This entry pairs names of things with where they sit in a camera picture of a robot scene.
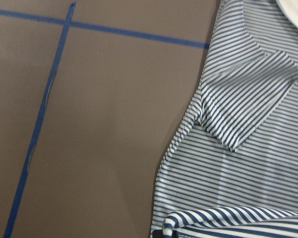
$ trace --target striped shirt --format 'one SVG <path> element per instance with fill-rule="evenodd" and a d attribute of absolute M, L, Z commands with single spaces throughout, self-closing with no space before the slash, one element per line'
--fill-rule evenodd
<path fill-rule="evenodd" d="M 298 29 L 274 0 L 220 4 L 157 174 L 151 231 L 162 227 L 166 238 L 298 237 Z"/>

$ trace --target blue stripe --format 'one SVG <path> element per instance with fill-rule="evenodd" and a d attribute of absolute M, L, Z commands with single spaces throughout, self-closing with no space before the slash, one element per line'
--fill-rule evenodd
<path fill-rule="evenodd" d="M 64 20 L 61 20 L 61 19 L 20 13 L 20 12 L 14 12 L 14 11 L 7 11 L 7 10 L 0 10 L 0 15 L 22 18 L 22 19 L 33 20 L 33 21 L 52 23 L 52 24 L 59 24 L 59 25 L 64 24 Z M 167 36 L 125 30 L 125 29 L 114 28 L 114 27 L 100 26 L 100 25 L 94 25 L 94 24 L 83 23 L 83 22 L 73 21 L 73 22 L 71 22 L 70 26 L 76 27 L 76 28 L 94 30 L 94 31 L 112 33 L 112 34 L 117 34 L 117 35 L 124 35 L 124 36 L 129 36 L 129 37 L 136 37 L 136 38 L 142 38 L 142 39 L 147 39 L 147 40 L 160 41 L 160 42 L 171 43 L 171 44 L 176 44 L 176 45 L 196 47 L 196 48 L 206 49 L 206 50 L 209 48 L 209 44 L 203 43 L 203 42 L 190 41 L 190 40 L 185 40 L 185 39 L 180 39 L 180 38 L 167 37 Z"/>
<path fill-rule="evenodd" d="M 28 148 L 28 152 L 26 155 L 26 159 L 25 159 L 25 163 L 22 169 L 22 173 L 19 179 L 19 183 L 18 183 L 18 187 L 17 187 L 17 191 L 15 194 L 15 198 L 12 204 L 12 208 L 10 211 L 10 215 L 7 221 L 7 225 L 6 225 L 6 229 L 5 229 L 5 233 L 4 233 L 4 238 L 9 238 L 11 237 L 12 231 L 13 231 L 13 227 L 14 227 L 14 223 L 17 217 L 17 213 L 18 213 L 18 209 L 19 209 L 19 205 L 21 202 L 21 198 L 22 198 L 22 194 L 24 192 L 24 188 L 26 185 L 26 181 L 27 181 L 27 177 L 28 177 L 28 170 L 29 170 L 29 165 L 30 165 L 30 160 L 32 157 L 32 154 L 36 148 L 37 142 L 38 142 L 38 138 L 39 138 L 39 134 L 41 131 L 41 127 L 44 121 L 44 117 L 46 114 L 46 109 L 47 109 L 47 102 L 48 102 L 48 97 L 49 97 L 49 93 L 50 93 L 50 89 L 52 87 L 52 83 L 54 81 L 54 77 L 56 75 L 56 71 L 58 69 L 60 60 L 61 60 L 61 55 L 63 52 L 63 48 L 64 48 L 64 44 L 66 41 L 66 37 L 70 28 L 70 23 L 71 23 L 71 19 L 74 13 L 74 9 L 75 9 L 75 5 L 76 3 L 74 2 L 73 4 L 70 5 L 69 7 L 69 11 L 68 14 L 66 16 L 66 19 L 64 22 L 64 26 L 62 29 L 62 33 L 60 36 L 60 40 L 59 40 L 59 44 L 54 56 L 54 60 L 52 63 L 52 67 L 51 67 L 51 71 L 50 71 L 50 75 L 48 78 L 48 82 L 46 85 L 46 89 L 45 89 L 45 93 L 43 96 L 43 99 L 41 101 L 41 105 L 40 105 L 40 109 L 38 112 L 38 116 L 37 116 L 37 120 L 36 120 L 36 124 L 35 124 L 35 128 L 31 137 L 31 141 L 29 144 L 29 148 Z"/>

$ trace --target black object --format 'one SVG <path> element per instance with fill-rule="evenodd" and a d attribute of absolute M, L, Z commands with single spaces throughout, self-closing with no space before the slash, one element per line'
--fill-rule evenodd
<path fill-rule="evenodd" d="M 162 230 L 154 230 L 152 232 L 152 238 L 164 238 Z M 177 231 L 173 231 L 172 238 L 179 238 L 179 234 Z"/>

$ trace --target blue tape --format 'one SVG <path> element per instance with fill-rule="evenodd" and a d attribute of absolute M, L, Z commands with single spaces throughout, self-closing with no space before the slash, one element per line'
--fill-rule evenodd
<path fill-rule="evenodd" d="M 77 27 L 77 28 L 88 29 L 88 30 L 102 31 L 102 32 L 113 33 L 113 34 L 118 34 L 118 35 L 137 37 L 137 38 L 142 38 L 142 39 L 147 39 L 147 40 L 167 42 L 167 43 L 172 43 L 172 44 L 177 44 L 177 45 L 197 47 L 197 48 L 202 48 L 202 49 L 209 48 L 209 44 L 198 42 L 198 41 L 189 41 L 189 40 L 184 40 L 184 39 L 180 39 L 180 38 L 160 36 L 160 35 L 149 34 L 149 33 L 144 33 L 144 32 L 124 30 L 124 29 L 119 29 L 119 28 L 114 28 L 114 27 L 93 25 L 93 24 L 81 23 L 81 22 L 76 22 L 76 21 L 73 21 L 71 23 L 71 26 Z"/>
<path fill-rule="evenodd" d="M 46 23 L 58 24 L 58 25 L 64 24 L 64 20 L 61 20 L 61 19 L 45 17 L 45 16 L 37 16 L 37 15 L 14 12 L 14 11 L 0 10 L 0 15 L 16 17 L 16 18 L 21 18 L 21 19 L 26 19 L 26 20 L 41 21 L 41 22 L 46 22 Z"/>
<path fill-rule="evenodd" d="M 22 168 L 21 175 L 20 175 L 20 179 L 19 179 L 19 183 L 18 183 L 18 186 L 17 186 L 17 191 L 16 191 L 16 194 L 15 194 L 15 198 L 14 198 L 11 210 L 10 210 L 10 215 L 9 215 L 7 225 L 6 225 L 6 229 L 5 229 L 5 233 L 4 233 L 4 238 L 10 238 L 11 235 L 12 235 L 14 223 L 15 223 L 15 220 L 16 220 L 16 217 L 17 217 L 17 213 L 18 213 L 20 202 L 21 202 L 22 194 L 24 192 L 24 188 L 25 188 L 25 185 L 26 185 L 27 177 L 28 177 L 28 170 L 29 170 L 29 164 L 30 164 L 30 161 L 31 161 L 31 156 L 32 156 L 32 154 L 35 150 L 35 147 L 37 145 L 37 142 L 38 142 L 39 134 L 40 134 L 41 127 L 42 127 L 44 117 L 45 117 L 45 114 L 46 114 L 47 102 L 48 102 L 50 89 L 52 87 L 52 83 L 54 81 L 54 77 L 56 75 L 56 71 L 58 69 L 58 66 L 59 66 L 59 63 L 60 63 L 60 60 L 61 60 L 61 55 L 62 55 L 62 52 L 63 52 L 63 48 L 64 48 L 64 44 L 65 44 L 65 41 L 66 41 L 68 31 L 69 31 L 69 28 L 70 28 L 71 19 L 72 19 L 73 13 L 74 13 L 75 5 L 76 5 L 76 2 L 74 2 L 70 5 L 69 11 L 68 11 L 67 16 L 66 16 L 66 19 L 65 19 L 65 21 L 63 21 L 64 25 L 63 25 L 62 33 L 61 33 L 59 44 L 58 44 L 58 47 L 57 47 L 57 50 L 56 50 L 56 53 L 55 53 L 55 56 L 54 56 L 54 60 L 53 60 L 53 63 L 52 63 L 50 75 L 49 75 L 48 82 L 47 82 L 46 89 L 45 89 L 45 93 L 44 93 L 44 96 L 43 96 L 42 101 L 41 101 L 41 105 L 40 105 L 40 109 L 39 109 L 39 112 L 38 112 L 35 128 L 33 130 L 33 134 L 32 134 L 32 137 L 31 137 L 30 144 L 29 144 L 29 148 L 28 148 L 28 152 L 27 152 L 27 155 L 26 155 L 25 163 L 24 163 L 24 166 Z"/>
<path fill-rule="evenodd" d="M 59 25 L 64 24 L 64 20 L 61 20 L 61 19 L 45 17 L 45 16 L 37 16 L 37 15 L 31 15 L 31 14 L 25 14 L 25 13 L 13 12 L 13 11 L 6 11 L 6 10 L 0 10 L 0 15 L 17 17 L 17 18 L 22 18 L 27 20 L 41 21 L 41 22 L 52 23 L 52 24 L 59 24 Z M 124 30 L 124 29 L 94 25 L 89 23 L 73 21 L 70 26 L 82 28 L 82 29 L 94 30 L 94 31 L 107 32 L 112 34 L 124 35 L 129 37 L 137 37 L 137 38 L 142 38 L 147 40 L 196 47 L 196 48 L 201 48 L 206 50 L 209 48 L 209 44 L 206 44 L 203 42 L 190 41 L 190 40 L 184 40 L 180 38 L 167 37 L 167 36 L 149 34 L 149 33 L 138 32 L 138 31 Z"/>

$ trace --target cloth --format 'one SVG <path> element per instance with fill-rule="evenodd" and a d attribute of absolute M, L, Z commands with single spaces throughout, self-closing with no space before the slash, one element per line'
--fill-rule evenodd
<path fill-rule="evenodd" d="M 201 237 L 214 228 L 192 211 L 245 207 L 297 220 L 231 223 L 202 237 L 247 237 L 256 229 L 223 229 L 263 222 L 261 237 L 298 237 L 298 29 L 274 0 L 222 0 L 201 81 L 157 174 L 151 230 L 164 223 L 166 237 Z M 180 211 L 190 222 L 169 223 Z"/>

